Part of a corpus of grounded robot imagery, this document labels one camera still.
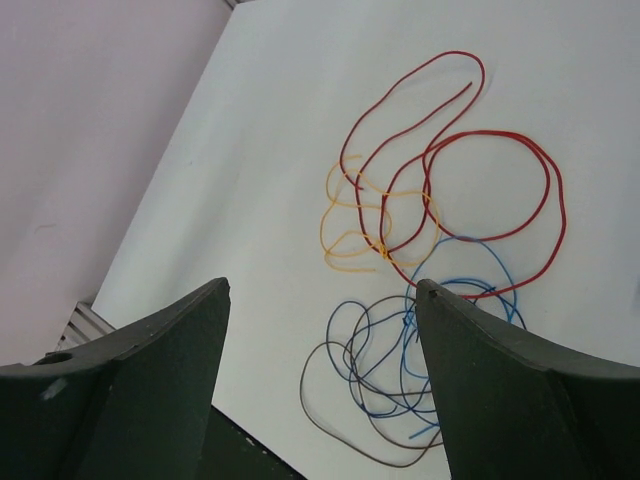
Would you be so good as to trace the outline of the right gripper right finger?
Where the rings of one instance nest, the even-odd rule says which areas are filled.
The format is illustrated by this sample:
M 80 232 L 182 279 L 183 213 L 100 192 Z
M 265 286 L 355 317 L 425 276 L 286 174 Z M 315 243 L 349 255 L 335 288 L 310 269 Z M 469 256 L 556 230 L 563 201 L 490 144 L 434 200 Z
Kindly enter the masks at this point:
M 635 479 L 639 370 L 555 344 L 441 285 L 418 332 L 455 479 Z

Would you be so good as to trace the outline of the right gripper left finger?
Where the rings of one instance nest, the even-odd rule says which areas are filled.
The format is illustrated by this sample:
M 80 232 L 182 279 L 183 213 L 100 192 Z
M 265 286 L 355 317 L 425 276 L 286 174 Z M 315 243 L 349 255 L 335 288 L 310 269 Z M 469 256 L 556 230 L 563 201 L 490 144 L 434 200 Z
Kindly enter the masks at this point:
M 192 479 L 230 314 L 217 278 L 84 345 L 1 370 L 5 479 Z

